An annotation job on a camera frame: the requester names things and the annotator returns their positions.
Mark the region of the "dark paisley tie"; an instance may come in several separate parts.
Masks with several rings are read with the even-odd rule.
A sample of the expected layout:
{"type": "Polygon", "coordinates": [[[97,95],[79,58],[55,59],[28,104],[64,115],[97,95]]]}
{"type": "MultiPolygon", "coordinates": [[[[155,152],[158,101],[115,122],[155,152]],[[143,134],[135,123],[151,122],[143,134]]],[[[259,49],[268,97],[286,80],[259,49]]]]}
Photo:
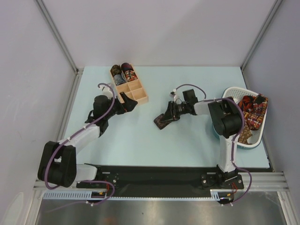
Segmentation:
{"type": "Polygon", "coordinates": [[[168,126],[169,124],[171,124],[173,121],[162,121],[164,114],[160,114],[159,116],[157,116],[154,119],[154,124],[158,127],[159,130],[164,129],[166,126],[168,126]]]}

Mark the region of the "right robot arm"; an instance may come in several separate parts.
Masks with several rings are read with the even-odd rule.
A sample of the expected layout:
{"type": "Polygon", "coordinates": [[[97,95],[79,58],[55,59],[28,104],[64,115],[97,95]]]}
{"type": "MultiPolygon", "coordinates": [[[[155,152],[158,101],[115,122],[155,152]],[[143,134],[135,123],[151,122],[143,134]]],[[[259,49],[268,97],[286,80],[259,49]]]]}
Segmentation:
{"type": "Polygon", "coordinates": [[[171,92],[173,100],[168,102],[165,113],[154,119],[159,129],[178,121],[181,115],[209,115],[215,132],[220,140],[220,158],[215,174],[201,176],[203,188],[217,186],[229,188],[238,179],[238,168],[235,163],[236,141],[244,127],[244,116],[241,109],[230,98],[199,101],[193,89],[183,93],[184,101],[177,103],[177,91],[171,92]]]}

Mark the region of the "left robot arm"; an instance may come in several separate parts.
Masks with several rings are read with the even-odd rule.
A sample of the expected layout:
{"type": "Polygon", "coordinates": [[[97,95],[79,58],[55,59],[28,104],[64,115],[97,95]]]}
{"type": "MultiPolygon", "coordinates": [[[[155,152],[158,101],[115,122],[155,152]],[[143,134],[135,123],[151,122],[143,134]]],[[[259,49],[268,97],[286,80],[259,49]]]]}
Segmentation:
{"type": "Polygon", "coordinates": [[[114,115],[121,115],[134,110],[138,102],[121,94],[123,103],[117,97],[99,95],[94,98],[93,110],[90,111],[83,128],[65,140],[48,141],[43,150],[37,177],[46,185],[70,187],[74,182],[87,181],[97,188],[103,183],[103,175],[94,165],[78,164],[76,156],[89,143],[98,139],[108,128],[108,121],[114,115]]]}

